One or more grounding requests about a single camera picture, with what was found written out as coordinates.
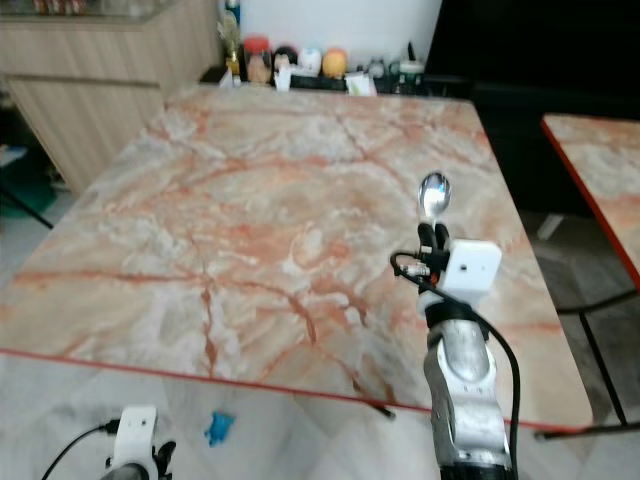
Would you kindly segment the silver metal spoon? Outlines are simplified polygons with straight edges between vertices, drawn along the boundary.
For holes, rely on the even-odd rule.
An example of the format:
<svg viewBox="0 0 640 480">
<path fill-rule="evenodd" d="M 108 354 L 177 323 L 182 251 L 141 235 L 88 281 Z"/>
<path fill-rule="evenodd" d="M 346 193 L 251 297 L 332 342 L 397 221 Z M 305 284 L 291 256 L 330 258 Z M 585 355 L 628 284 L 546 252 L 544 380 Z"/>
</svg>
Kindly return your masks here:
<svg viewBox="0 0 640 480">
<path fill-rule="evenodd" d="M 422 218 L 436 223 L 451 204 L 451 183 L 442 172 L 431 172 L 422 178 L 419 186 L 419 206 Z"/>
</svg>

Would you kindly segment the small blue floor object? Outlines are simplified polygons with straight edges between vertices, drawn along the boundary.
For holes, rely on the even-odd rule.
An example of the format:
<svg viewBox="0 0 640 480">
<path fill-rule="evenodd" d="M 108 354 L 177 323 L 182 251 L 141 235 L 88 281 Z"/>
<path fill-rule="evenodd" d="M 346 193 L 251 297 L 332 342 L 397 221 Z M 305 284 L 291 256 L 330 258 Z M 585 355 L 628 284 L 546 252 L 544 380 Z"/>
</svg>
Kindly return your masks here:
<svg viewBox="0 0 640 480">
<path fill-rule="evenodd" d="M 204 430 L 204 438 L 210 448 L 216 447 L 221 443 L 227 442 L 230 429 L 236 422 L 236 416 L 221 411 L 212 411 L 210 415 L 210 424 Z"/>
</svg>

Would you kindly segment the white green card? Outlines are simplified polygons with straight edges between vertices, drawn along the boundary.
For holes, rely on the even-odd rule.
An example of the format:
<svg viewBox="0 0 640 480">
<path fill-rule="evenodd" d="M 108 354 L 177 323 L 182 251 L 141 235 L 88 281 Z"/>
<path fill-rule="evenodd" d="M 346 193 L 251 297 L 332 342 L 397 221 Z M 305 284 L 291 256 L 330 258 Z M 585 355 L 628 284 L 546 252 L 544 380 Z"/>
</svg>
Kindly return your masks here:
<svg viewBox="0 0 640 480">
<path fill-rule="evenodd" d="M 374 97 L 378 96 L 378 87 L 369 76 L 365 74 L 351 74 L 344 78 L 346 82 L 346 88 L 348 95 L 360 96 L 360 97 Z"/>
</svg>

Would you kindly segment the marble table with red edge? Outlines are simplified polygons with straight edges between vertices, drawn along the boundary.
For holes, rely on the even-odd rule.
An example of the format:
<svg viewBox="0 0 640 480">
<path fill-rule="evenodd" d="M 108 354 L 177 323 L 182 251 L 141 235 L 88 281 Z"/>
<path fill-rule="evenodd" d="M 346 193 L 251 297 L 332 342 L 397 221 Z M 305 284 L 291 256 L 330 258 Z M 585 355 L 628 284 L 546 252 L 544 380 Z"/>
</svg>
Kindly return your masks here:
<svg viewBox="0 0 640 480">
<path fill-rule="evenodd" d="M 640 288 L 640 120 L 547 114 L 541 128 Z"/>
</svg>

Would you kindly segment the black metal table leg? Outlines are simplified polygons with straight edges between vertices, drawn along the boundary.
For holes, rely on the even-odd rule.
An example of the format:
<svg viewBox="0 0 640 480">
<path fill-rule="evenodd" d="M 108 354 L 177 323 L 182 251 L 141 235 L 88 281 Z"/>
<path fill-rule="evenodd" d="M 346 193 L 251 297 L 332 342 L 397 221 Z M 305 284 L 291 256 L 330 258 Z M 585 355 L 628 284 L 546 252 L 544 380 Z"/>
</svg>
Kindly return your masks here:
<svg viewBox="0 0 640 480">
<path fill-rule="evenodd" d="M 586 303 L 586 305 L 573 306 L 573 307 L 558 307 L 558 315 L 576 315 L 579 317 L 579 323 L 584 332 L 586 340 L 588 340 L 588 346 L 593 356 L 595 365 L 598 367 L 600 375 L 607 390 L 609 401 L 611 401 L 611 407 L 614 413 L 616 413 L 618 422 L 613 425 L 596 425 L 590 426 L 590 428 L 584 428 L 577 431 L 535 431 L 534 438 L 539 442 L 553 442 L 553 440 L 563 440 L 570 438 L 581 438 L 581 436 L 603 436 L 613 434 L 627 434 L 627 433 L 640 433 L 640 421 L 630 422 L 627 420 L 625 408 L 622 406 L 620 396 L 618 396 L 617 389 L 614 387 L 611 371 L 608 369 L 607 361 L 600 349 L 598 340 L 596 340 L 593 326 L 591 326 L 588 319 L 588 315 L 591 312 L 605 310 L 605 308 L 621 305 L 621 303 L 631 300 L 640 294 L 640 292 L 631 289 L 625 293 L 614 294 L 614 296 L 605 298 L 605 300 Z"/>
</svg>

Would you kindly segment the green bin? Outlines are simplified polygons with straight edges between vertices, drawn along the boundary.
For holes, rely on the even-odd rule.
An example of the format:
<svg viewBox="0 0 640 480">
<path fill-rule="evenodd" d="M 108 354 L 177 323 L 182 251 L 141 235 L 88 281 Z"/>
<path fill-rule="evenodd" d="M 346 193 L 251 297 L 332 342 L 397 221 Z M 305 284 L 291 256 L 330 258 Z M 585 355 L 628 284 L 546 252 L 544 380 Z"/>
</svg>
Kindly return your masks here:
<svg viewBox="0 0 640 480">
<path fill-rule="evenodd" d="M 41 148 L 4 145 L 1 147 L 1 191 L 44 214 L 58 200 L 50 177 L 51 166 L 49 156 Z"/>
</svg>

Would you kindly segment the black low shelf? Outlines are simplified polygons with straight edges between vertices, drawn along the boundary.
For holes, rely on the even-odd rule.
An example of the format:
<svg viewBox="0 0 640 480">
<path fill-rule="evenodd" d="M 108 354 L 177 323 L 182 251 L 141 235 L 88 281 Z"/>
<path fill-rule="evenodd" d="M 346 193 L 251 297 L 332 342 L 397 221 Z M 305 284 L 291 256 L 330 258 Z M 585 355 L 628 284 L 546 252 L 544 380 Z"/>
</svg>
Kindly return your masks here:
<svg viewBox="0 0 640 480">
<path fill-rule="evenodd" d="M 232 88 L 238 86 L 259 86 L 250 81 L 251 70 L 242 67 L 241 73 L 230 73 L 227 67 L 210 67 L 198 78 L 200 84 L 211 84 L 215 87 Z M 287 78 L 287 86 L 282 90 L 325 91 L 348 93 L 347 81 L 356 78 L 360 81 L 365 74 L 362 72 L 349 73 L 346 77 L 330 78 L 324 76 L 298 76 L 292 70 Z M 372 90 L 376 95 L 402 95 L 415 97 L 434 97 L 434 99 L 471 99 L 476 90 L 476 84 L 468 79 L 452 76 L 426 76 L 426 74 L 406 74 L 390 72 L 381 77 L 370 77 Z"/>
</svg>

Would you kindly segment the orange round figure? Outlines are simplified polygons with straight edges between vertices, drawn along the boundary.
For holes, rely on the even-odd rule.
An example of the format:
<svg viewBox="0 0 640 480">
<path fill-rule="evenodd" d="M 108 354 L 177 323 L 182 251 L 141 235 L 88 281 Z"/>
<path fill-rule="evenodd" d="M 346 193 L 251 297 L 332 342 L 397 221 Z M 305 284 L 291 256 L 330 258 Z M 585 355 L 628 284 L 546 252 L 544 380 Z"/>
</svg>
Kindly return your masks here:
<svg viewBox="0 0 640 480">
<path fill-rule="evenodd" d="M 340 47 L 330 47 L 321 59 L 321 76 L 333 79 L 346 77 L 348 67 L 347 51 Z"/>
</svg>

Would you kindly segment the white jar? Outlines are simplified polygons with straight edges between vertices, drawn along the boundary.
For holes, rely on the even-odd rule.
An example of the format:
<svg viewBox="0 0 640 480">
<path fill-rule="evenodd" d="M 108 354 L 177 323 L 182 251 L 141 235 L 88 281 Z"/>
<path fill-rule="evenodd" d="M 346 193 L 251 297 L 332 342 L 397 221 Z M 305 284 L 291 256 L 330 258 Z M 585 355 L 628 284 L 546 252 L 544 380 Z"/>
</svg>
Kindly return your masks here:
<svg viewBox="0 0 640 480">
<path fill-rule="evenodd" d="M 305 47 L 298 54 L 294 74 L 296 76 L 316 77 L 320 76 L 323 67 L 324 51 L 320 47 Z"/>
</svg>

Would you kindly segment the black round figure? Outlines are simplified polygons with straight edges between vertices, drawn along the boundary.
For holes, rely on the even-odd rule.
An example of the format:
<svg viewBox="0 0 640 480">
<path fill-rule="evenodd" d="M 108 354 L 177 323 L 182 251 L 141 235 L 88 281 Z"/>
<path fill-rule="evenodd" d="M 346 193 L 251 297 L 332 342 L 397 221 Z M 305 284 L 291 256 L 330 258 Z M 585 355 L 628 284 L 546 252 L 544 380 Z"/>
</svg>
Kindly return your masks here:
<svg viewBox="0 0 640 480">
<path fill-rule="evenodd" d="M 273 67 L 275 74 L 292 74 L 292 70 L 296 68 L 298 63 L 298 51 L 291 45 L 282 45 L 276 47 L 273 52 L 273 60 L 271 60 L 271 67 Z"/>
</svg>

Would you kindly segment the red lidded jar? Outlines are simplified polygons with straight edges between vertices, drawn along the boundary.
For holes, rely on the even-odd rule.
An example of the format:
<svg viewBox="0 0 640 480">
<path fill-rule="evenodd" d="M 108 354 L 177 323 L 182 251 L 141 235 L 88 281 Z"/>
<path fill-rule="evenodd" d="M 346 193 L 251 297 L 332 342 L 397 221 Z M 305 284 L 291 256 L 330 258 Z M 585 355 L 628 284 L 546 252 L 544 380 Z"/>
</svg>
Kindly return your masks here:
<svg viewBox="0 0 640 480">
<path fill-rule="evenodd" d="M 253 84 L 273 82 L 273 49 L 265 35 L 244 37 L 244 72 L 247 81 Z"/>
</svg>

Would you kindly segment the gold trophy figure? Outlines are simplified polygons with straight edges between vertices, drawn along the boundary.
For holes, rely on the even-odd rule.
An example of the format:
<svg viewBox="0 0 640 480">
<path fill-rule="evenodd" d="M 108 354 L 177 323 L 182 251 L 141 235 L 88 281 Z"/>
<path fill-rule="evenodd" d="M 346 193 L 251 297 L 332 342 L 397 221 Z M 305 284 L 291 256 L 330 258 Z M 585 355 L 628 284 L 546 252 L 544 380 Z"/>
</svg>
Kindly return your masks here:
<svg viewBox="0 0 640 480">
<path fill-rule="evenodd" d="M 225 52 L 225 68 L 230 74 L 230 82 L 239 84 L 243 81 L 242 67 L 242 35 L 238 20 L 232 14 L 225 14 L 220 19 L 219 35 Z"/>
</svg>

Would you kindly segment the light wooden cabinet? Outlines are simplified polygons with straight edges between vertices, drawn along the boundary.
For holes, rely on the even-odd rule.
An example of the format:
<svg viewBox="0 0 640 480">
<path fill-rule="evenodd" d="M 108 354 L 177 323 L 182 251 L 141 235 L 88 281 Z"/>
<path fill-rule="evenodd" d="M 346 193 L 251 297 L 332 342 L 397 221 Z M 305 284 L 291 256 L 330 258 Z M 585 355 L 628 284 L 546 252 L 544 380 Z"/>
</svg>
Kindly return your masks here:
<svg viewBox="0 0 640 480">
<path fill-rule="evenodd" d="M 216 0 L 5 0 L 3 87 L 70 191 L 221 60 Z"/>
</svg>

